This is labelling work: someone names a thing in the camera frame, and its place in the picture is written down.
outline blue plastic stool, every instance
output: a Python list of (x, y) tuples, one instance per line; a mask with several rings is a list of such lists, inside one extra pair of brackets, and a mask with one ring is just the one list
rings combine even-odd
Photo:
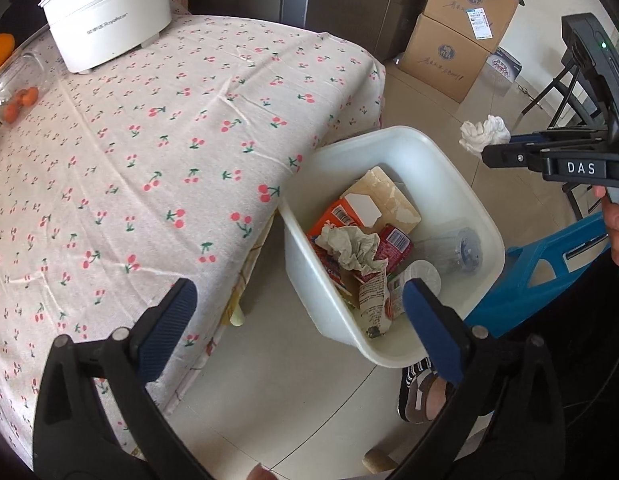
[[(569, 272), (563, 256), (583, 252), (604, 236), (603, 214), (598, 213), (525, 247), (508, 249), (503, 273), (465, 323), (483, 325), (495, 337), (508, 332), (558, 297), (589, 267)], [(529, 287), (539, 260), (549, 262), (556, 278)]]

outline barcode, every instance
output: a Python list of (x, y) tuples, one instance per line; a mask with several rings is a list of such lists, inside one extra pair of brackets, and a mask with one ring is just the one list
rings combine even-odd
[(409, 238), (407, 238), (407, 235), (396, 228), (389, 234), (387, 241), (401, 253), (405, 251), (409, 245)]
[(352, 217), (345, 212), (345, 209), (343, 209), (343, 206), (341, 205), (337, 205), (334, 209), (332, 209), (332, 215), (338, 218), (345, 225), (352, 225), (356, 223), (352, 220)]

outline white tissue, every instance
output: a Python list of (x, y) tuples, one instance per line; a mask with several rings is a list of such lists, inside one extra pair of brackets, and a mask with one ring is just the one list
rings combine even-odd
[(347, 270), (360, 270), (363, 276), (381, 272), (387, 267), (387, 258), (374, 259), (381, 243), (379, 235), (376, 233), (366, 235), (357, 226), (333, 228), (324, 225), (314, 242), (330, 256), (337, 257), (341, 267)]
[(461, 125), (462, 139), (459, 144), (472, 153), (480, 157), (484, 147), (490, 144), (507, 144), (510, 141), (510, 132), (505, 126), (502, 118), (488, 115), (487, 120), (476, 125), (465, 121)]

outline white wall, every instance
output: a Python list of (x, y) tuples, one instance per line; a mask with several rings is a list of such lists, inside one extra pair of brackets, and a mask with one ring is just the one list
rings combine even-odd
[[(563, 69), (560, 58), (565, 52), (565, 43), (561, 38), (561, 16), (579, 12), (593, 13), (612, 36), (614, 25), (598, 0), (525, 0), (525, 7), (519, 6), (516, 10), (501, 47), (523, 65), (521, 76), (533, 87), (529, 89), (533, 96)], [(552, 90), (546, 100), (553, 109), (549, 111), (553, 112), (560, 104), (561, 95)]]

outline stacked cardboard box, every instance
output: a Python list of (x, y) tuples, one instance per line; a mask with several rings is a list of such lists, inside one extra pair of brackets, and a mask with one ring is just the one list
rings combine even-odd
[(517, 6), (518, 0), (427, 0), (399, 68), (460, 103)]

